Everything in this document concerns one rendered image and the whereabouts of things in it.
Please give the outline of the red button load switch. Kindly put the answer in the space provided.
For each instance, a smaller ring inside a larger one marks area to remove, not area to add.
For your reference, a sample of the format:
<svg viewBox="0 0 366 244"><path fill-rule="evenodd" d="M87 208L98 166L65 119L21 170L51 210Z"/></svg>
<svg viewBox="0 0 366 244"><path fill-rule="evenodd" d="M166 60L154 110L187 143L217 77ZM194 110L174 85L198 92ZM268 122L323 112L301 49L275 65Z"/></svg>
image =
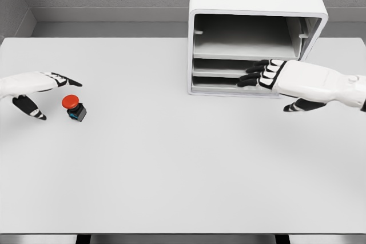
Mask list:
<svg viewBox="0 0 366 244"><path fill-rule="evenodd" d="M66 109L68 116L76 121L82 122L87 111L76 95L67 95L62 99L62 106Z"/></svg>

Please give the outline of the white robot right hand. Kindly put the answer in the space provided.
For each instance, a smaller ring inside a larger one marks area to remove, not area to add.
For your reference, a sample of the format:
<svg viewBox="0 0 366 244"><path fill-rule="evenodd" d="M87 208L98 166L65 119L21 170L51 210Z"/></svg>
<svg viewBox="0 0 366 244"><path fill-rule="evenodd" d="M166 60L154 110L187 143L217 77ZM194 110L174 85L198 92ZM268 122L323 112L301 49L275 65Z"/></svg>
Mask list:
<svg viewBox="0 0 366 244"><path fill-rule="evenodd" d="M297 100L284 112L311 111L336 99L344 75L336 70L296 60L257 61L239 78L238 87L261 86Z"/></svg>

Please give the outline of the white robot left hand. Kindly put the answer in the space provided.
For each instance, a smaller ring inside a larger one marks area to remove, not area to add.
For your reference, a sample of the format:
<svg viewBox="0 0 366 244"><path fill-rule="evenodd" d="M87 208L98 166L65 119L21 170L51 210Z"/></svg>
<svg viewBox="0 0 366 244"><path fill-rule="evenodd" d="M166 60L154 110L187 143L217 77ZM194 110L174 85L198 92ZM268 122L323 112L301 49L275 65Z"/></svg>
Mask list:
<svg viewBox="0 0 366 244"><path fill-rule="evenodd" d="M11 75L0 79L0 100L10 97L13 105L20 111L30 117L45 121L47 120L46 115L40 111L28 95L50 91L66 85L82 86L81 83L54 72L33 71Z"/></svg>

